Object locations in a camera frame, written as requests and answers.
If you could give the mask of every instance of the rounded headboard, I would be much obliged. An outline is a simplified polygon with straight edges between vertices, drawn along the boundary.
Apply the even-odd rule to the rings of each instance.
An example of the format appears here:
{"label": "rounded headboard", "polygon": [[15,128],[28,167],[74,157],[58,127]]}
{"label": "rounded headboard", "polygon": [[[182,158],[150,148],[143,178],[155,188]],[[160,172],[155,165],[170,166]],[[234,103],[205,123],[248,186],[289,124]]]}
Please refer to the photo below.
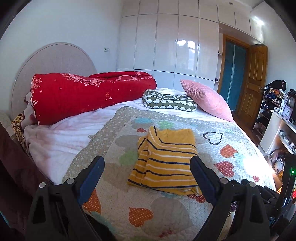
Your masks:
{"label": "rounded headboard", "polygon": [[69,43],[53,43],[32,54],[16,75],[11,95],[11,118],[24,111],[26,94],[30,92],[35,74],[69,73],[81,76],[96,74],[90,57],[79,47]]}

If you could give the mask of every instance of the white blanket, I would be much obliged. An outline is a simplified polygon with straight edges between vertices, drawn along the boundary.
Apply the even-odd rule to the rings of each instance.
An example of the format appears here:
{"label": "white blanket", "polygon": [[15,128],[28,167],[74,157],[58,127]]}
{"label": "white blanket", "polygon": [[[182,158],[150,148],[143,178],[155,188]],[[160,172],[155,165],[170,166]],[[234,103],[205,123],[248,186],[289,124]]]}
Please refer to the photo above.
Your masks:
{"label": "white blanket", "polygon": [[[185,92],[168,88],[157,88],[156,90],[162,94],[185,94]],[[142,99],[123,102],[103,109],[71,116],[51,126],[33,125],[25,127],[25,139],[30,144],[29,151],[37,167],[54,184],[61,184],[73,158],[89,143],[89,135],[96,134],[108,120],[114,117],[116,111],[123,106],[130,106],[140,110],[157,111],[183,118],[226,122],[206,113],[199,107],[195,112],[185,112],[170,109],[147,109],[143,105]],[[257,147],[255,149],[258,155],[264,158]]]}

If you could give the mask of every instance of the pink pillow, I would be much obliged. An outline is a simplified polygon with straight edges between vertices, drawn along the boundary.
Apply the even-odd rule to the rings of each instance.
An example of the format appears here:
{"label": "pink pillow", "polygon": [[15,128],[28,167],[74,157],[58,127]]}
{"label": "pink pillow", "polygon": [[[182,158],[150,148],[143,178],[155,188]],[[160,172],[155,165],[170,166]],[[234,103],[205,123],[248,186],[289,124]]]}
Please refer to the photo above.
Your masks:
{"label": "pink pillow", "polygon": [[189,95],[204,111],[223,120],[233,122],[231,110],[216,91],[201,83],[191,80],[180,80],[187,95]]}

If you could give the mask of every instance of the red blanket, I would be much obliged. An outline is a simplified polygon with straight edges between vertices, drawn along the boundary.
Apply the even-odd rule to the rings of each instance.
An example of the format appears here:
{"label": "red blanket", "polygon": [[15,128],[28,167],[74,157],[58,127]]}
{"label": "red blanket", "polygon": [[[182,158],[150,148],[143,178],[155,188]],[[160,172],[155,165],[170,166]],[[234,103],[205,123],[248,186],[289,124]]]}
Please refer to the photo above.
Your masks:
{"label": "red blanket", "polygon": [[145,72],[109,72],[83,77],[74,74],[36,74],[31,103],[39,125],[52,125],[66,117],[141,98],[155,89]]}

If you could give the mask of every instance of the folded clothing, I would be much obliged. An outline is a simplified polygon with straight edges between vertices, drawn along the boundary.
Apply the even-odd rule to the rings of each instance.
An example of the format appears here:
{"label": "folded clothing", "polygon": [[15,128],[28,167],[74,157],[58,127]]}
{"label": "folded clothing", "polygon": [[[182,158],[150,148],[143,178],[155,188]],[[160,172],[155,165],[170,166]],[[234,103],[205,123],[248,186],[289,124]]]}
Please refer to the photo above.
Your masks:
{"label": "folded clothing", "polygon": [[83,77],[74,74],[36,74],[31,104],[39,125],[52,125],[69,116],[136,100],[155,89],[145,72],[110,72]]}
{"label": "folded clothing", "polygon": [[144,106],[148,109],[176,109],[194,112],[197,104],[188,95],[163,95],[155,90],[146,90],[142,97]]}
{"label": "folded clothing", "polygon": [[138,141],[138,154],[128,184],[177,195],[201,194],[189,166],[197,155],[191,129],[160,131],[151,126]]}

